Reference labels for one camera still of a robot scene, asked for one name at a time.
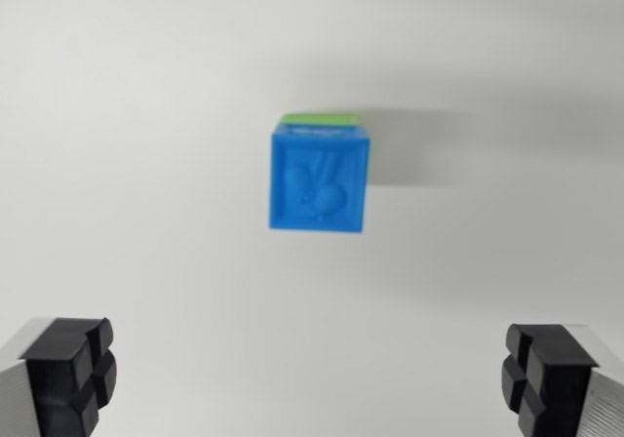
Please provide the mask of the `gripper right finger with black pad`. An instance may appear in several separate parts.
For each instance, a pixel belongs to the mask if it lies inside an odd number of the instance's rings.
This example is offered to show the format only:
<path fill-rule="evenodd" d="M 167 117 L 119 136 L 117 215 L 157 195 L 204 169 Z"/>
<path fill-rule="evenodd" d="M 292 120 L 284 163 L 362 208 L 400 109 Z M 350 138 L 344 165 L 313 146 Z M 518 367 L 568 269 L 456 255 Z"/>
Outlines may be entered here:
<path fill-rule="evenodd" d="M 502 394 L 528 437 L 621 436 L 623 360 L 585 325 L 512 324 Z"/>

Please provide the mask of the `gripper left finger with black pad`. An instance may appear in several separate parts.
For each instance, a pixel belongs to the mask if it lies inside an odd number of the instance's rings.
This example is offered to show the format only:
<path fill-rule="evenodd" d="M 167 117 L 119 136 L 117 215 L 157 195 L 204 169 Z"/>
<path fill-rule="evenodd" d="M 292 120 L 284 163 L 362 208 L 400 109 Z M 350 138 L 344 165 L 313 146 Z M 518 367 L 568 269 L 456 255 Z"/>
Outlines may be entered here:
<path fill-rule="evenodd" d="M 32 318 L 1 346 L 1 434 L 90 436 L 113 396 L 106 318 Z"/>

